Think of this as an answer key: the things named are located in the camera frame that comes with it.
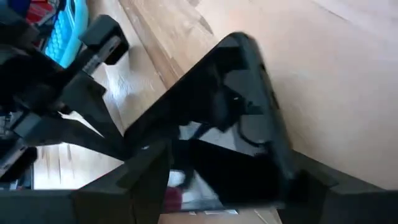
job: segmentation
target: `light blue basket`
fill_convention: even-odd
[[[85,0],[67,0],[64,11],[60,11],[47,42],[45,54],[62,67],[68,67],[81,47],[79,35],[86,31],[88,8]]]

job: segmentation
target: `blue object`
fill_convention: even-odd
[[[67,0],[64,11],[55,21],[45,54],[62,67],[68,67],[81,47],[79,35],[86,31],[88,8],[85,0]]]

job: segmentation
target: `wooden floor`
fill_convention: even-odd
[[[259,43],[294,149],[398,187],[398,4],[371,0],[88,0],[131,45],[94,77],[124,131],[230,32]],[[75,189],[120,161],[62,144],[39,150],[37,189]]]

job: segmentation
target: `red object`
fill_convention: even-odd
[[[32,1],[26,16],[26,20],[30,23],[39,22],[44,16],[53,11],[52,5],[47,1]]]
[[[164,211],[177,212],[182,206],[182,191],[176,187],[167,187],[164,197]]]

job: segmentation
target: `wooden plank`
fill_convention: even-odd
[[[121,133],[153,104],[165,87],[118,1],[88,1],[90,15],[109,14],[130,43],[129,53],[114,66],[101,66],[93,75],[107,88],[106,106]],[[78,114],[72,119],[85,122]],[[35,189],[77,189],[106,174],[121,161],[70,144],[39,149],[34,166]]]
[[[294,149],[380,187],[398,187],[397,4],[119,1],[167,86],[225,35],[252,35]]]

